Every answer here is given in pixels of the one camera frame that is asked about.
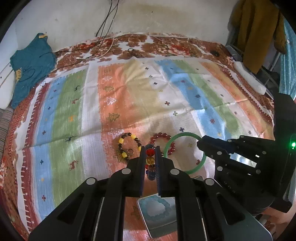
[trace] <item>red beaded bracelet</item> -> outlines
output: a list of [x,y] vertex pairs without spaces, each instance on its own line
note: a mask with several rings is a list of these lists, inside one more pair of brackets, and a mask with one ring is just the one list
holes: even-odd
[[[151,138],[150,138],[150,142],[149,144],[152,144],[154,145],[154,142],[156,141],[156,139],[158,137],[163,137],[163,138],[166,138],[167,140],[170,140],[171,139],[171,136],[166,134],[166,133],[157,133],[157,134],[154,134]],[[171,155],[176,149],[175,149],[175,146],[176,144],[174,142],[172,142],[172,144],[170,145],[170,149],[168,150],[168,155]]]

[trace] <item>colorful bead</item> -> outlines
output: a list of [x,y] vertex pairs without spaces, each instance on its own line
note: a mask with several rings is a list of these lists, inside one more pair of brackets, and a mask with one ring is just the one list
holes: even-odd
[[146,154],[147,156],[154,156],[155,151],[152,148],[149,148],[146,150]]
[[149,166],[148,166],[148,170],[149,170],[150,172],[155,172],[155,165],[149,165]]
[[156,172],[148,172],[147,177],[148,177],[148,179],[149,179],[150,181],[155,180],[155,178],[156,178]]
[[146,158],[146,163],[147,165],[154,165],[155,164],[155,160],[153,157],[149,156]]
[[149,143],[145,147],[146,147],[146,149],[149,149],[149,148],[153,148],[154,146],[151,143]]

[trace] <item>striped cushion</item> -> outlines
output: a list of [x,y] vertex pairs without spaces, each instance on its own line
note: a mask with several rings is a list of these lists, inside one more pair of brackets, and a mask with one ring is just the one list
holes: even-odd
[[13,115],[13,109],[11,107],[7,107],[0,119],[0,165],[2,163],[2,156],[3,156],[3,150],[4,150],[4,144],[6,135],[9,128],[9,123],[11,121]]

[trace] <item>red bead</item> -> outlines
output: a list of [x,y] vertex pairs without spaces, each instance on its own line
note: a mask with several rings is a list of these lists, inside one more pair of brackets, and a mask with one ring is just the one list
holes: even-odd
[[152,148],[149,148],[146,150],[146,154],[147,156],[154,156],[155,152]]

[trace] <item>blue fabric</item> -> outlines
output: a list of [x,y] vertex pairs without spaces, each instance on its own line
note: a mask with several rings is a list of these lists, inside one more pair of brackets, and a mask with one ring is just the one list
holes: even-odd
[[287,38],[287,54],[281,55],[281,81],[279,92],[296,98],[296,34],[288,21],[284,20],[285,35]]
[[28,96],[34,85],[43,80],[55,67],[56,56],[47,43],[47,36],[39,38],[38,33],[32,42],[23,50],[17,50],[10,58],[14,71],[21,69],[21,78],[15,85],[11,106],[18,104]]

